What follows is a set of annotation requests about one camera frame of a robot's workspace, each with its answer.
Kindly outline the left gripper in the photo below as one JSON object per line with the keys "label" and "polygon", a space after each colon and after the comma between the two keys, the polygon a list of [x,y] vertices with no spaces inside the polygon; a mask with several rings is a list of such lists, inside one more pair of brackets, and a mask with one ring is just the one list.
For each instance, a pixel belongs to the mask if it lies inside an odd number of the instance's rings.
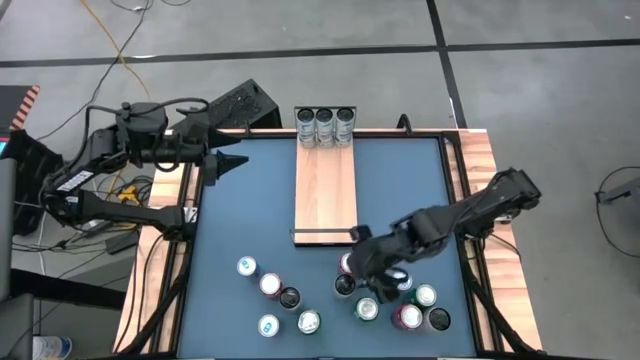
{"label": "left gripper", "polygon": [[201,168],[206,186],[214,186],[218,179],[249,161],[244,155],[224,154],[210,149],[233,145],[240,138],[219,132],[211,127],[175,127],[177,137],[175,163],[191,163]]}

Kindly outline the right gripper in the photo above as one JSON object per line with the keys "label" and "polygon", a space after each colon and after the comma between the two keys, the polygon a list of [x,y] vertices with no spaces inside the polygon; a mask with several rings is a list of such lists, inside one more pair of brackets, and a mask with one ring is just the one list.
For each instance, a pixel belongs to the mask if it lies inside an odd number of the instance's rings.
{"label": "right gripper", "polygon": [[380,303],[398,298],[398,288],[390,270],[409,257],[409,237],[406,233],[352,233],[350,276],[357,289],[375,286]]}

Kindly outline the blue silver Red Bull can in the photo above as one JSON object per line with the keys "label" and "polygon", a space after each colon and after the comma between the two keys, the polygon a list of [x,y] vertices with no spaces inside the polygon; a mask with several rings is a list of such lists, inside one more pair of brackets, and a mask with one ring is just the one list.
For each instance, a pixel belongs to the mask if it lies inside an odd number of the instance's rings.
{"label": "blue silver Red Bull can", "polygon": [[413,278],[405,270],[399,268],[391,269],[390,276],[395,280],[398,291],[404,292],[411,289],[413,285]]}
{"label": "blue silver Red Bull can", "polygon": [[236,270],[239,275],[253,280],[259,280],[262,276],[260,264],[252,256],[241,257],[237,261]]}

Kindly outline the slim silver can blue tab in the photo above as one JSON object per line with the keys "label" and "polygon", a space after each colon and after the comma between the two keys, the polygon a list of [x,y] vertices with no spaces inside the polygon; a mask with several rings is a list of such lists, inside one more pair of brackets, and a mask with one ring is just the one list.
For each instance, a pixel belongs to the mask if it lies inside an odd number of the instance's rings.
{"label": "slim silver can blue tab", "polygon": [[258,332],[261,336],[270,338],[279,333],[280,321],[273,314],[265,314],[258,321]]}

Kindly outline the green Sprite can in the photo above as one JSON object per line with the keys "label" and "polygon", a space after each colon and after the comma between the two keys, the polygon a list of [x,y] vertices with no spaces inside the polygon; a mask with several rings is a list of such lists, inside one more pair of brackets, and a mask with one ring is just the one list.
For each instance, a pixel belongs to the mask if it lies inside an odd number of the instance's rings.
{"label": "green Sprite can", "polygon": [[312,335],[321,327],[321,316],[313,309],[305,310],[299,314],[297,321],[298,330],[304,335]]}
{"label": "green Sprite can", "polygon": [[436,304],[437,292],[429,284],[420,284],[412,288],[406,297],[406,302],[415,305],[420,309],[427,309]]}
{"label": "green Sprite can", "polygon": [[371,297],[361,297],[355,304],[355,316],[364,322],[374,321],[379,313],[376,300]]}

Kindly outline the black perforated computer tower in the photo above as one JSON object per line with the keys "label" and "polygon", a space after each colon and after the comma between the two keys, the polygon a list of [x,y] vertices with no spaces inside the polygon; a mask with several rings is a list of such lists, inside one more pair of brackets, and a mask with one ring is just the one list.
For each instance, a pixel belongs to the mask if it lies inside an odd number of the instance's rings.
{"label": "black perforated computer tower", "polygon": [[210,122],[219,129],[281,129],[279,106],[253,79],[210,103]]}

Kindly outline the yellow plug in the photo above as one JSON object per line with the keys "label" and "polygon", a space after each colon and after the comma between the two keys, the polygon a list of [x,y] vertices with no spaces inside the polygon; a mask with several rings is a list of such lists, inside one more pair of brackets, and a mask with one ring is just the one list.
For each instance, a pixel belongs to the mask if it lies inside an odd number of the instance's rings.
{"label": "yellow plug", "polygon": [[135,185],[129,185],[118,193],[118,199],[122,204],[133,204],[140,206],[141,202],[138,196],[138,189]]}

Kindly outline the black power adapter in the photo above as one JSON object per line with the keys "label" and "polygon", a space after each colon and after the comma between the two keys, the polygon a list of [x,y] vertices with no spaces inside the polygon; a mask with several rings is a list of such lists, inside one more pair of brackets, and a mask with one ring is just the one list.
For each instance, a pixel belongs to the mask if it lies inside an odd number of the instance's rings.
{"label": "black power adapter", "polygon": [[105,250],[108,254],[114,255],[126,249],[134,247],[139,241],[139,232],[131,231],[111,237],[105,241]]}

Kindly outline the black mesh crate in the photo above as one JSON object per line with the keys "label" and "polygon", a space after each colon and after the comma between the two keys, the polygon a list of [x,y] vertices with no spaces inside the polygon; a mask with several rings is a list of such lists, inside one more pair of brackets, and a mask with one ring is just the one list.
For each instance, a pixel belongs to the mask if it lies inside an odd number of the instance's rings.
{"label": "black mesh crate", "polygon": [[16,163],[13,234],[26,236],[38,228],[44,214],[39,192],[45,178],[60,169],[64,161],[25,130],[9,132],[7,140],[0,159],[13,159]]}

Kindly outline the black floor bar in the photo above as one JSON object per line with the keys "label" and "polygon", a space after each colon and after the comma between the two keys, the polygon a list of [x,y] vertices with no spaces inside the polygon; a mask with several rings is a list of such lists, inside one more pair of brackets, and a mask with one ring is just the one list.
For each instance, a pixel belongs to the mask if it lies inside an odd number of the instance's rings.
{"label": "black floor bar", "polygon": [[37,299],[112,310],[121,310],[126,299],[124,291],[19,269],[10,272],[9,294],[30,294]]}

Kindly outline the white and blue container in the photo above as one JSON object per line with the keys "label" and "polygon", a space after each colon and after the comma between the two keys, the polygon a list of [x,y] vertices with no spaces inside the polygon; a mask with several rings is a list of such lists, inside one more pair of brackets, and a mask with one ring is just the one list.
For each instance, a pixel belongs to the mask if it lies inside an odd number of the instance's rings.
{"label": "white and blue container", "polygon": [[72,352],[69,337],[34,336],[32,338],[32,360],[66,360]]}

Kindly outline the wooden shelf black metal frame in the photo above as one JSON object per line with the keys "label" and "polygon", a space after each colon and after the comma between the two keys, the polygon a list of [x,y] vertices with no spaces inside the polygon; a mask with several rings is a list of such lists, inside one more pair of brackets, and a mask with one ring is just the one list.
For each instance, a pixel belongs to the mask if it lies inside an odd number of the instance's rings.
{"label": "wooden shelf black metal frame", "polygon": [[[336,113],[340,108],[354,106],[298,106],[309,108],[315,115],[320,108],[333,112],[336,128]],[[296,127],[296,177],[295,215],[291,230],[293,243],[303,246],[347,246],[352,243],[349,230],[357,224],[354,128],[352,143],[348,146],[302,147],[298,141]]]}

